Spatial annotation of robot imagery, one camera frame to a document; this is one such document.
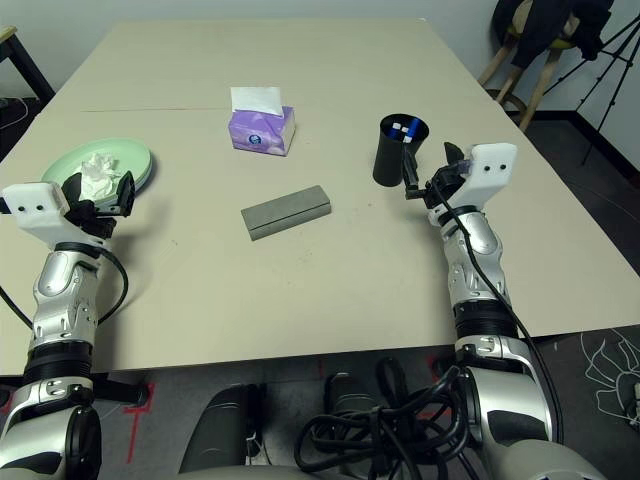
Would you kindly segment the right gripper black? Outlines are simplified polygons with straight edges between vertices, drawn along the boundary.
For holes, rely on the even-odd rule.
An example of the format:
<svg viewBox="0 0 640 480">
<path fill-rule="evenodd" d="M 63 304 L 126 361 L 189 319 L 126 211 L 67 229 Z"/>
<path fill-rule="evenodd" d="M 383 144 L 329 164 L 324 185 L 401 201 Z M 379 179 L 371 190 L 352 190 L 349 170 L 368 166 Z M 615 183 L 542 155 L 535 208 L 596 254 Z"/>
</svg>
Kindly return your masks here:
<svg viewBox="0 0 640 480">
<path fill-rule="evenodd" d="M 423 188 L 419 187 L 417 162 L 415 155 L 409 150 L 402 151 L 402 172 L 407 200 L 422 199 L 428 209 L 442 204 L 458 191 L 465 182 L 459 167 L 465 162 L 464 152 L 451 142 L 444 143 L 447 164 L 452 167 L 439 168 Z"/>
</svg>

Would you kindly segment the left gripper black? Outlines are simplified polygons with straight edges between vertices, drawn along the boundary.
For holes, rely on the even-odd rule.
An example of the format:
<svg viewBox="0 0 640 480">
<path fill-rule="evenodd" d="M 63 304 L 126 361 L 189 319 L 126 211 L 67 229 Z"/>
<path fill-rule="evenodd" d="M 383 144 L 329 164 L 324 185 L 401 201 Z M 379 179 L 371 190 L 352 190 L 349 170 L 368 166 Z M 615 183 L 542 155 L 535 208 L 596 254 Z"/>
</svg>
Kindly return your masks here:
<svg viewBox="0 0 640 480">
<path fill-rule="evenodd" d="M 91 200 L 81 199 L 81 172 L 68 177 L 61 189 L 69 204 L 65 218 L 83 232 L 104 240 L 112 237 L 117 224 L 115 217 L 130 216 L 135 201 L 135 180 L 131 171 L 127 171 L 119 180 L 116 201 L 106 210 L 98 209 Z"/>
</svg>

